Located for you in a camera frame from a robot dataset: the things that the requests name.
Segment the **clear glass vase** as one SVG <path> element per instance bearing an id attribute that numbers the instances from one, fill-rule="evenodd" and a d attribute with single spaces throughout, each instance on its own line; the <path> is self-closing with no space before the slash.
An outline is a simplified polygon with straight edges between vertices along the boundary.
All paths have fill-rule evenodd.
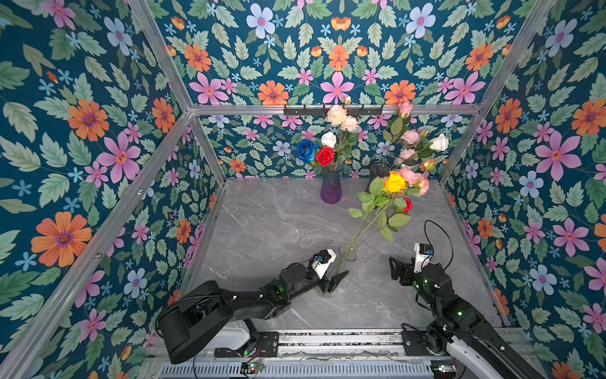
<path id="1" fill-rule="evenodd" d="M 347 246 L 340 246 L 336 252 L 336 261 L 331 264 L 328 270 L 328 278 L 344 271 L 350 272 L 357 258 L 358 256 L 356 250 L 348 248 Z"/>

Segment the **orange artificial flower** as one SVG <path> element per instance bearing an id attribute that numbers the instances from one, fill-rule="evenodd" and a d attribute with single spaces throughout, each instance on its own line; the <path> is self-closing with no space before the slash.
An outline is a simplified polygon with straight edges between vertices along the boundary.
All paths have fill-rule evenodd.
<path id="1" fill-rule="evenodd" d="M 391 171 L 385 178 L 374 178 L 369 189 L 358 194 L 360 206 L 349 208 L 348 213 L 360 224 L 342 253 L 345 258 L 352 258 L 355 250 L 376 233 L 382 234 L 389 242 L 393 241 L 394 229 L 410 221 L 410 216 L 400 211 L 407 206 L 402 197 L 407 193 L 407 187 L 402 175 Z"/>

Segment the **pink carnation top flower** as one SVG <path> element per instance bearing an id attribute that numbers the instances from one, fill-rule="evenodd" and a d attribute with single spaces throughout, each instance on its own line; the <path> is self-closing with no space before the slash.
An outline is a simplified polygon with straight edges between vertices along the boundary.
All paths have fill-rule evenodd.
<path id="1" fill-rule="evenodd" d="M 410 169 L 402 168 L 398 173 L 404 178 L 410 188 L 419 190 L 419 195 L 424 196 L 429 190 L 429 180 L 424 175 Z"/>

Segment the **purple blue glass vase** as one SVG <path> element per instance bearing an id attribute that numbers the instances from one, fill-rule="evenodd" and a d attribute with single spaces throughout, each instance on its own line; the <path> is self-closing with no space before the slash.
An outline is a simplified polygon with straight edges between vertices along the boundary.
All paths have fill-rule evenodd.
<path id="1" fill-rule="evenodd" d="M 341 171 L 339 164 L 330 164 L 325 167 L 320 198 L 326 204 L 334 205 L 342 198 Z"/>

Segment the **dark smoky glass vase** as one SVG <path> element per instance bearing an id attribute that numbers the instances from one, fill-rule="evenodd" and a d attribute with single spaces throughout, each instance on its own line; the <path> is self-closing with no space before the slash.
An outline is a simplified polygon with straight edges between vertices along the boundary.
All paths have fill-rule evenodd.
<path id="1" fill-rule="evenodd" d="M 390 173 L 390 166 L 383 163 L 376 163 L 369 169 L 370 180 L 375 178 L 385 178 Z"/>

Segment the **cream peach rose bud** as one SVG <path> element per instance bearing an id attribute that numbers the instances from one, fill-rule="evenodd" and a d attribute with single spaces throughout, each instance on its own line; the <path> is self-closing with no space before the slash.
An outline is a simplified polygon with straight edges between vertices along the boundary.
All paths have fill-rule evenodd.
<path id="1" fill-rule="evenodd" d="M 431 172 L 435 171 L 437 168 L 437 160 L 436 159 L 426 159 L 421 163 L 421 170 Z"/>

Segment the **red artificial rose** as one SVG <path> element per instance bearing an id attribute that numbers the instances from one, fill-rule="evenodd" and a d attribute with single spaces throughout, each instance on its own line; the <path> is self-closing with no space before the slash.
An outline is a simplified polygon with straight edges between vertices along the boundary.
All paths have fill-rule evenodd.
<path id="1" fill-rule="evenodd" d="M 320 166 L 327 167 L 333 164 L 335 161 L 336 153 L 333 148 L 323 147 L 320 148 L 316 154 L 316 161 Z"/>

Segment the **blue artificial rose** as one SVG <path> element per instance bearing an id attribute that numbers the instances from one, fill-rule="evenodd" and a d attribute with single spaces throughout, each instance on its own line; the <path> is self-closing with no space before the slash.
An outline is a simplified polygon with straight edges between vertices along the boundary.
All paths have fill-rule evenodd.
<path id="1" fill-rule="evenodd" d="M 302 140 L 297 145 L 298 159 L 304 163 L 310 163 L 315 160 L 317 144 L 311 140 Z"/>

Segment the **small pink rose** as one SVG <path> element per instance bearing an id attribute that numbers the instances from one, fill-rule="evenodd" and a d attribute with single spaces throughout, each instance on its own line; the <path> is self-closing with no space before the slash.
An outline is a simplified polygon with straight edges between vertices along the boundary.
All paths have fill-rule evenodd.
<path id="1" fill-rule="evenodd" d="M 410 130 L 412 110 L 413 104 L 411 102 L 407 101 L 399 104 L 397 115 L 383 131 L 383 147 L 380 150 L 383 160 L 395 157 L 397 146 L 402 144 L 402 136 Z"/>

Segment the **cream pink peony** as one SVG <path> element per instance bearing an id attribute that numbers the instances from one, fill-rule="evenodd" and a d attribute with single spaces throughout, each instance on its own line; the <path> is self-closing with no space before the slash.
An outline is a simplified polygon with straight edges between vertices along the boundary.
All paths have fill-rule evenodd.
<path id="1" fill-rule="evenodd" d="M 343 110 L 330 111 L 326 120 L 331 126 L 329 132 L 333 132 L 338 142 L 334 148 L 336 157 L 335 164 L 341 164 L 342 161 L 351 157 L 351 151 L 358 141 L 361 128 L 358 120 L 352 115 L 346 115 Z"/>

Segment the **light pink peony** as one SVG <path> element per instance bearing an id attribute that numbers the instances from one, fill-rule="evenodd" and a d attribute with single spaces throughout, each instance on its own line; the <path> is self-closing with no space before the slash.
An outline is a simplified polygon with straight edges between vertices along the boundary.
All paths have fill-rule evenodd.
<path id="1" fill-rule="evenodd" d="M 401 137 L 402 149 L 395 159 L 399 166 L 413 166 L 421 160 L 421 155 L 427 149 L 427 131 L 425 129 L 409 129 Z"/>

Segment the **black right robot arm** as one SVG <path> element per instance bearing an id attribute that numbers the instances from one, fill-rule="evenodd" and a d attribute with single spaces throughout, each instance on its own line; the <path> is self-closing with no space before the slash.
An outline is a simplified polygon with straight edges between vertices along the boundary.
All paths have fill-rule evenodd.
<path id="1" fill-rule="evenodd" d="M 541 378 L 541 373 L 519 355 L 484 315 L 456 295 L 451 277 L 440 264 L 389 259 L 391 279 L 412 287 L 432 313 L 425 328 L 425 345 L 435 355 L 447 353 L 479 378 Z"/>

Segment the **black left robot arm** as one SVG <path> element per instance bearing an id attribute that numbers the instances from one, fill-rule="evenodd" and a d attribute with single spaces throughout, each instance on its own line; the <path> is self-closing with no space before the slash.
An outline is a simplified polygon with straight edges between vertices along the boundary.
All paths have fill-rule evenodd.
<path id="1" fill-rule="evenodd" d="M 230 322 L 277 318 L 290 309 L 292 300 L 315 288 L 332 293 L 347 271 L 326 278 L 313 264 L 293 263 L 255 292 L 233 292 L 207 281 L 164 308 L 156 320 L 169 360 L 184 363 L 201 352 Z"/>

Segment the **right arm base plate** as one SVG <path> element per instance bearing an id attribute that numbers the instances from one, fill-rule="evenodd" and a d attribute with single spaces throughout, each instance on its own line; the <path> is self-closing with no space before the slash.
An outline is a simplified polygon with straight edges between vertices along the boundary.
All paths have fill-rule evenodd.
<path id="1" fill-rule="evenodd" d="M 448 340 L 440 333 L 440 329 L 433 325 L 420 329 L 403 323 L 401 336 L 403 348 L 408 356 L 443 356 L 447 353 Z"/>

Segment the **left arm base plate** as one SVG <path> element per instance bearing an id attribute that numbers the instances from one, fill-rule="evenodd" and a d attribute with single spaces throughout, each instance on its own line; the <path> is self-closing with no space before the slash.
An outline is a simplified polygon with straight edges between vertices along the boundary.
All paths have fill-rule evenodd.
<path id="1" fill-rule="evenodd" d="M 233 350 L 226 347 L 216 348 L 216 358 L 275 358 L 279 350 L 278 332 L 260 332 L 251 336 L 240 348 Z"/>

